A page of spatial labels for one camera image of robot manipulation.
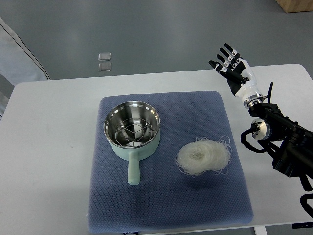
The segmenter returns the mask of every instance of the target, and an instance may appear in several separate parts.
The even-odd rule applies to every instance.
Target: robotic finger
[[[223,48],[220,48],[220,52],[224,56],[226,56],[227,60],[231,63],[232,67],[236,68],[236,66],[237,66],[236,59],[231,54],[229,54],[226,50],[224,50]]]

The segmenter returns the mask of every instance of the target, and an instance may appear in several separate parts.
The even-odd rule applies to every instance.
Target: table
[[[313,82],[297,64],[252,67],[258,88],[283,114],[313,130]],[[174,233],[307,222],[298,178],[272,169],[268,154],[240,143],[250,117],[214,70],[22,83],[0,122],[0,234],[86,235],[89,184],[99,102],[103,97],[178,91],[218,91],[224,101],[254,212],[249,224],[143,231]]]

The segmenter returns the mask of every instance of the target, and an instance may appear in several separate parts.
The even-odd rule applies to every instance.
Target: white curtain
[[[13,86],[21,82],[47,81],[49,75],[19,36],[0,17],[0,73]],[[0,120],[8,98],[0,87]]]

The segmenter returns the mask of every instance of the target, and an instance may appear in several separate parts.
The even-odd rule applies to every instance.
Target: robotic hand
[[[217,55],[223,65],[213,60],[209,61],[209,64],[227,79],[232,93],[241,98],[246,108],[249,108],[248,104],[252,101],[263,102],[266,97],[256,87],[257,81],[248,62],[242,59],[240,54],[227,43],[225,43],[225,47],[230,54],[223,48],[220,48],[220,51],[227,60]]]
[[[263,96],[257,89],[256,78],[248,62],[240,56],[230,45],[225,44],[230,54],[220,49],[226,56],[217,58],[223,63],[209,61],[209,64],[227,79],[232,93],[241,98],[244,106],[249,109],[253,117],[259,117],[251,124],[250,129],[241,134],[241,143],[256,153],[267,152],[272,158],[275,170],[288,177],[299,177],[303,189],[312,191],[308,176],[313,179],[313,132],[298,125],[298,122],[284,116],[276,104],[270,103],[271,83],[267,96]],[[252,134],[263,149],[257,149],[246,141],[246,136]],[[282,141],[281,146],[273,144]],[[307,203],[313,199],[313,194],[305,194],[300,202],[305,211],[313,218],[313,208]]]

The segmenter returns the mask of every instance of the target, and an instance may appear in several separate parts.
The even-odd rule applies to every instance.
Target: white noodles
[[[212,141],[206,137],[196,138],[196,142],[185,145],[179,151],[176,157],[177,166],[188,175],[201,175],[207,170],[220,173],[230,162],[229,144],[230,141],[227,143],[221,139]]]

